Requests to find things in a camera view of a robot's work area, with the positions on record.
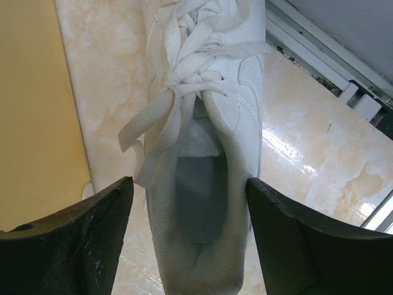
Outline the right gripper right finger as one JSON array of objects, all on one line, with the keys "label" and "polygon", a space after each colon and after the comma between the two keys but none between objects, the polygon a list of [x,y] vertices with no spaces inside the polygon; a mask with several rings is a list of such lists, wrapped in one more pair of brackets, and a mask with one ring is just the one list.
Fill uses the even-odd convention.
[{"label": "right gripper right finger", "polygon": [[392,294],[392,235],[298,203],[258,178],[246,197],[267,294]]}]

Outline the yellow shoe cabinet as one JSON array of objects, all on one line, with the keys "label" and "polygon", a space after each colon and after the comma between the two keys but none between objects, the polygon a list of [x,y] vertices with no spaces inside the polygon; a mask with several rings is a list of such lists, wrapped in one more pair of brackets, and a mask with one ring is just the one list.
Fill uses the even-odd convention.
[{"label": "yellow shoe cabinet", "polygon": [[82,199],[91,177],[53,1],[1,2],[1,229]]}]

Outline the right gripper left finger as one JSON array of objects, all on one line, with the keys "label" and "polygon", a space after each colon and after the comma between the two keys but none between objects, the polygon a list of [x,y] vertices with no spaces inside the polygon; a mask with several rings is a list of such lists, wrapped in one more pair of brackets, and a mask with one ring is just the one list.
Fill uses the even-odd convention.
[{"label": "right gripper left finger", "polygon": [[1,232],[1,294],[110,294],[134,195],[129,176]]}]

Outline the white sneaker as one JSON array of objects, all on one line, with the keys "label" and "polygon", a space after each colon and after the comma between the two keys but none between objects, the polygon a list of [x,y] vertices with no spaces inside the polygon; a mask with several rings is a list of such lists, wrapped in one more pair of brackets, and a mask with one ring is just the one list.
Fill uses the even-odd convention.
[{"label": "white sneaker", "polygon": [[144,1],[147,106],[119,131],[138,159],[166,294],[238,294],[260,175],[264,1]]}]

